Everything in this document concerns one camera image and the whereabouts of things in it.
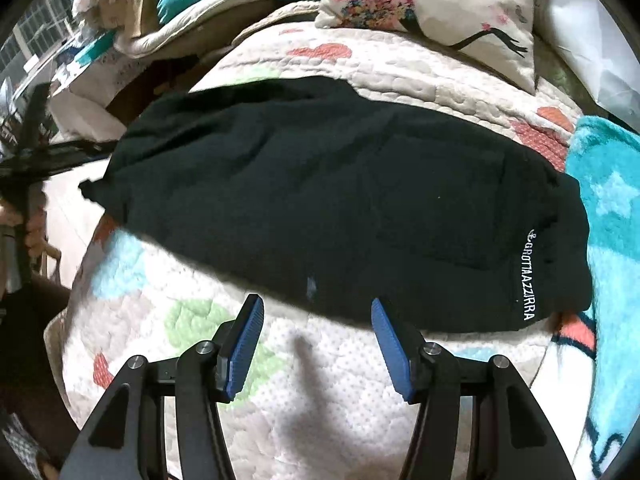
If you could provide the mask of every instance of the white quilt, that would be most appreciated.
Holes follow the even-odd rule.
[[[396,33],[320,30],[309,22],[252,31],[194,90],[273,77],[343,78],[367,98],[463,117],[564,166],[580,110],[544,80],[530,95]],[[233,318],[248,292],[103,218],[68,310],[46,333],[52,368],[76,423],[85,422],[128,357],[179,355]],[[262,296],[264,329],[247,383],[238,400],[220,409],[237,478],[397,478],[417,407],[393,390],[373,332]],[[425,336],[464,357],[504,354],[530,383],[552,329],[540,322],[513,333]],[[453,478],[465,474],[470,402],[461,412]],[[169,472],[180,478],[172,402],[166,442]]]

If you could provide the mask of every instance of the black cloth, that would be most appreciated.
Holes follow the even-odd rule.
[[[591,301],[576,180],[344,81],[170,95],[81,189],[133,232],[325,316],[368,323],[386,296],[420,328],[488,332]]]

